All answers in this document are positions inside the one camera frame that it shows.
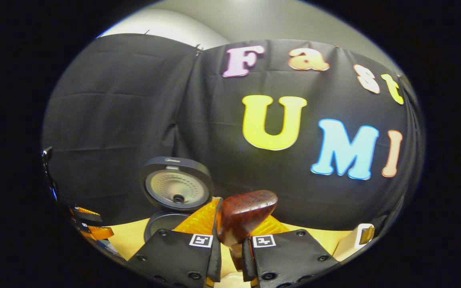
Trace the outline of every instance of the wooden handle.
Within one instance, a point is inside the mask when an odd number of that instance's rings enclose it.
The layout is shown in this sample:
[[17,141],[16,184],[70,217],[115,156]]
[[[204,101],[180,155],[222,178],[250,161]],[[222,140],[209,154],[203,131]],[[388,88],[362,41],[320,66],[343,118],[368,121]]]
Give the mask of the wooden handle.
[[230,248],[230,255],[238,271],[242,269],[243,241],[274,211],[277,201],[275,193],[258,190],[224,199],[216,212],[218,239]]

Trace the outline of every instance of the letter i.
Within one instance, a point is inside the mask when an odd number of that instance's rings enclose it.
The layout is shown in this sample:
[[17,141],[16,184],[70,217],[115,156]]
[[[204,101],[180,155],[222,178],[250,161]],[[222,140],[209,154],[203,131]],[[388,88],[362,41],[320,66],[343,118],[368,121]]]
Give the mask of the letter i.
[[394,177],[397,173],[397,159],[399,157],[399,147],[401,146],[403,136],[396,130],[389,130],[387,134],[391,140],[391,145],[389,149],[389,156],[387,157],[387,164],[382,169],[382,176]]

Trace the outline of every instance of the black fabric backdrop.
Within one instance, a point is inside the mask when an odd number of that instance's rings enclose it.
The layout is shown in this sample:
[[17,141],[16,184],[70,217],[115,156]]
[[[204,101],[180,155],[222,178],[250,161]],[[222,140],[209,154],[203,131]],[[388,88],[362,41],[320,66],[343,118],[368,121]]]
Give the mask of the black fabric backdrop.
[[[263,54],[244,77],[222,77],[231,48],[262,45]],[[288,65],[289,51],[311,48],[331,65],[326,71],[299,71]],[[46,110],[42,146],[53,146],[50,172],[58,200],[100,213],[102,225],[150,217],[138,170],[147,159],[174,156],[206,165],[215,196],[252,190],[274,191],[278,220],[326,230],[352,230],[382,220],[409,199],[423,163],[424,131],[414,93],[381,64],[334,45],[305,40],[255,40],[208,49],[152,35],[98,38],[59,80]],[[354,64],[368,68],[380,93],[362,88]],[[399,84],[401,106],[381,74]],[[282,129],[282,96],[305,98],[300,133],[293,146],[270,151],[250,145],[242,134],[247,95],[273,98],[265,130]],[[379,130],[371,178],[317,175],[323,132],[318,121],[341,121],[350,139],[361,126]],[[397,175],[381,175],[389,153],[388,130],[403,135]]]

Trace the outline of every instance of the letter u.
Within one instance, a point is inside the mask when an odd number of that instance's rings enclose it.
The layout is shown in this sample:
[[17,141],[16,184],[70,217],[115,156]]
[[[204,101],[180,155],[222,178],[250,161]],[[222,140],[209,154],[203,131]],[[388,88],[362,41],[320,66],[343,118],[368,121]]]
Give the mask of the letter u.
[[278,135],[270,135],[264,130],[267,107],[273,99],[266,95],[249,95],[243,98],[245,118],[243,119],[243,136],[255,147],[267,150],[283,150],[293,145],[300,131],[302,107],[307,100],[300,97],[281,97],[284,106],[284,123]]

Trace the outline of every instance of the blue letter m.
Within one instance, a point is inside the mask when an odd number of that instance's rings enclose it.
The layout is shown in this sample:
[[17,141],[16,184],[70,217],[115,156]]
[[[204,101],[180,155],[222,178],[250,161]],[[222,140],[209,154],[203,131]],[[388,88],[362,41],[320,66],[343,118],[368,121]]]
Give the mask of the blue letter m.
[[348,176],[353,179],[369,179],[373,151],[379,136],[378,130],[371,126],[361,126],[353,143],[350,144],[342,122],[322,119],[318,124],[323,130],[323,144],[318,163],[311,166],[311,171],[316,174],[331,175],[333,173],[331,163],[335,155],[338,175],[344,175],[355,161],[355,165],[348,171]]

